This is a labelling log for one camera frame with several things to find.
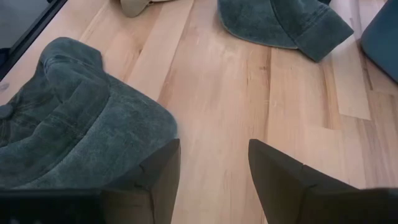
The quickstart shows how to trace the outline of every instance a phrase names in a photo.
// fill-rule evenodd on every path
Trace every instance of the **black frame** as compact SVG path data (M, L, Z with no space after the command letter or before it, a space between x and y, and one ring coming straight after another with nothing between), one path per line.
M30 47L33 41L40 35L47 24L52 20L56 13L62 8L67 0L48 0L50 5L33 22L24 35L11 47L10 56L0 66L0 81L7 75L11 68L17 63L19 58Z

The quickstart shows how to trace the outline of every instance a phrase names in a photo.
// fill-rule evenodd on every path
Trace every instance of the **cap brim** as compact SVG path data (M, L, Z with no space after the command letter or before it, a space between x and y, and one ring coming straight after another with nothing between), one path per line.
M124 15L128 17L138 16L148 5L149 0L120 0Z
M101 187L123 176L177 137L173 116L152 99L106 74L99 51L75 40L59 38L43 51L42 62L45 62L42 72L36 72L21 91L29 94L26 90L41 83L42 88L52 89L56 96L53 98L59 101L55 109L47 112L43 111L46 106L26 111L39 110L43 112L41 116L46 115L29 139L24 140L37 142L32 147L38 162L31 165L40 170L32 171L29 177L23 177L25 180L18 180L20 184L15 183L14 187ZM25 142L14 142L6 147L18 144L28 146Z
M270 0L218 0L221 22L231 34L273 47L296 49L279 24Z

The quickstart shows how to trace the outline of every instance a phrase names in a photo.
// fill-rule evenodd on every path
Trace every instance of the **wood grain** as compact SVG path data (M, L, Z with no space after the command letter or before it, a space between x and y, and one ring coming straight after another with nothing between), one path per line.
M160 95L192 4L193 0L184 0L163 5L137 64L126 81L153 100Z
M33 75L51 40L78 39L177 120L173 224L267 223L248 165L251 138L355 187L398 187L398 87L358 47L383 3L333 0L355 35L313 63L233 37L215 0L156 3L135 18L117 0L68 0L0 82L0 104Z

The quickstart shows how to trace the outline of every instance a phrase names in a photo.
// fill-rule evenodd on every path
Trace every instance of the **denim fabric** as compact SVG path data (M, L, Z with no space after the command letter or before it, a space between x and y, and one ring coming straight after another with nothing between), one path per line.
M233 35L258 44L301 50L319 62L353 30L330 0L218 0L220 19Z
M44 49L0 120L0 188L101 187L176 137L168 111L102 66L75 40Z
M296 49L280 26L269 0L218 0L220 21L231 34L273 47Z

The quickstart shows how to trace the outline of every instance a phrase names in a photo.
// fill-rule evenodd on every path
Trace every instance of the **baseball cap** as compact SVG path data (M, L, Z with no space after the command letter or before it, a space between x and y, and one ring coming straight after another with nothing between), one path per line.
M66 37L0 108L0 189L112 184L177 136L173 116L108 75L101 53Z
M124 15L128 17L138 16L148 5L153 2L163 2L170 0L120 0Z
M299 49L319 62L347 39L352 28L329 0L218 0L222 24L244 40Z

